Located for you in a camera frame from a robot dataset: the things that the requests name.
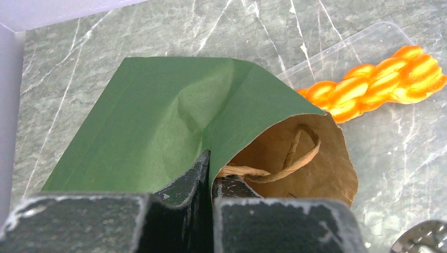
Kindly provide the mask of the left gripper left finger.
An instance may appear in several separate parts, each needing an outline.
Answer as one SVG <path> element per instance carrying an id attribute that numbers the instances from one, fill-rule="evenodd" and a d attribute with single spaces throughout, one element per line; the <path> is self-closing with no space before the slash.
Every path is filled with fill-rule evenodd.
<path id="1" fill-rule="evenodd" d="M 210 252 L 210 152 L 155 193 L 42 193 L 1 228 L 1 252 Z"/>

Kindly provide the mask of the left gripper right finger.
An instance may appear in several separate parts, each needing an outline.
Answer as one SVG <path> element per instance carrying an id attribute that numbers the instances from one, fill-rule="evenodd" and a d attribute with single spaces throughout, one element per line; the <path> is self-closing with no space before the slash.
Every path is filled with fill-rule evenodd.
<path id="1" fill-rule="evenodd" d="M 263 198 L 237 177 L 216 179 L 212 197 L 215 252 L 366 252 L 340 201 Z"/>

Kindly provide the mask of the green paper bag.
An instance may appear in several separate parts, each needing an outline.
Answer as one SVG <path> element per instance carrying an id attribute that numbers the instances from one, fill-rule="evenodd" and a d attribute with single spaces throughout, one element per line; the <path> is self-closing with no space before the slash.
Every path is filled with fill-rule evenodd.
<path id="1" fill-rule="evenodd" d="M 230 58 L 128 57 L 44 191 L 156 192 L 208 150 L 216 178 L 267 198 L 351 205 L 358 177 L 332 116 L 259 65 Z"/>

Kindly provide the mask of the long metal tweezers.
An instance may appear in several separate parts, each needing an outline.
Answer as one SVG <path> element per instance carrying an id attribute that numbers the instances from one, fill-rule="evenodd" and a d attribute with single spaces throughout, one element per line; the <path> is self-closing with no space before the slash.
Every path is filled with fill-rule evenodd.
<path id="1" fill-rule="evenodd" d="M 446 221 L 426 220 L 404 232 L 389 252 L 446 252 Z"/>

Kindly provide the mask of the braided fake bread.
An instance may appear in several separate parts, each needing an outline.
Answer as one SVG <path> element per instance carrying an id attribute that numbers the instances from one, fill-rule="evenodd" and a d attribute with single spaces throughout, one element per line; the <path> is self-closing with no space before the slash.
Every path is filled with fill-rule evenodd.
<path id="1" fill-rule="evenodd" d="M 438 61 L 420 46 L 407 45 L 377 65 L 351 69 L 340 82 L 320 81 L 297 93 L 344 123 L 384 103 L 419 103 L 445 85 Z"/>

